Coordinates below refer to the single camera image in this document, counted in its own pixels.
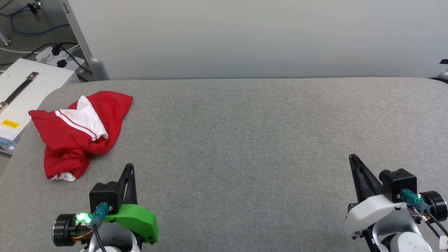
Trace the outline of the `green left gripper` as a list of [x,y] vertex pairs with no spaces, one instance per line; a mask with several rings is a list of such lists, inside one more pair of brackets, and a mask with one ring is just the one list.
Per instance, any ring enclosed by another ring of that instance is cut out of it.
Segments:
[[119,178],[120,196],[124,205],[116,213],[113,207],[100,204],[93,212],[59,215],[52,229],[57,247],[141,247],[159,239],[156,216],[141,207],[137,199],[135,169],[126,164]]

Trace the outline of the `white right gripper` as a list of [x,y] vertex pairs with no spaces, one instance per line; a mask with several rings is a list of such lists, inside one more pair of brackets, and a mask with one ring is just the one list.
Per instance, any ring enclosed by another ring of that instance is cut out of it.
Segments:
[[447,202],[439,193],[402,190],[397,195],[398,202],[393,203],[382,195],[382,184],[356,154],[349,155],[349,164],[359,202],[345,219],[349,238],[360,237],[371,228],[372,239],[392,234],[394,239],[423,239],[412,213],[424,222],[447,219]]

